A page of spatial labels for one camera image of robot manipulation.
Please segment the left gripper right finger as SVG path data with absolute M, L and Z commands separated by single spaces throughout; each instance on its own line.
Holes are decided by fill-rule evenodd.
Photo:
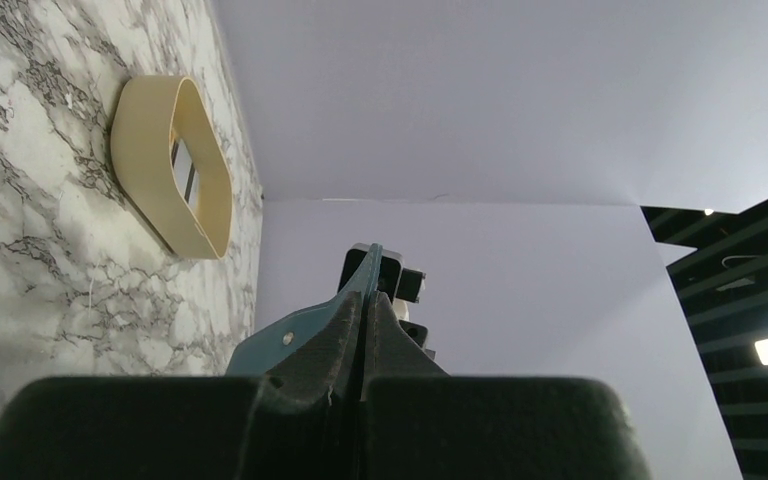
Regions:
M 368 479 L 648 479 L 627 410 L 576 377 L 463 377 L 370 303 L 364 367 Z

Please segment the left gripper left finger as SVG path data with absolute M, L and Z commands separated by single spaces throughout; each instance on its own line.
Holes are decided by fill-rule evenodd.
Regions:
M 363 310 L 347 295 L 259 375 L 34 382 L 0 417 L 0 479 L 353 479 Z

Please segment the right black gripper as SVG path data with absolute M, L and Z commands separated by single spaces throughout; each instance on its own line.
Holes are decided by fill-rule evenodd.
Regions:
M 370 244 L 356 243 L 346 253 L 341 270 L 338 291 L 342 292 L 360 269 Z M 395 251 L 383 249 L 378 269 L 376 289 L 386 293 L 402 329 L 432 360 L 436 352 L 427 346 L 429 330 L 410 320 L 409 306 L 418 304 L 425 289 L 426 274 L 417 269 L 408 268 L 404 257 Z

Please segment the blue leather card holder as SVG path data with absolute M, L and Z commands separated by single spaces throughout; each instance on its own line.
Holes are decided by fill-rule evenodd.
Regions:
M 360 298 L 361 311 L 377 291 L 383 247 L 373 243 L 360 265 L 330 300 L 297 310 L 243 340 L 234 349 L 226 376 L 258 376 L 288 358 L 320 333 L 350 296 Z

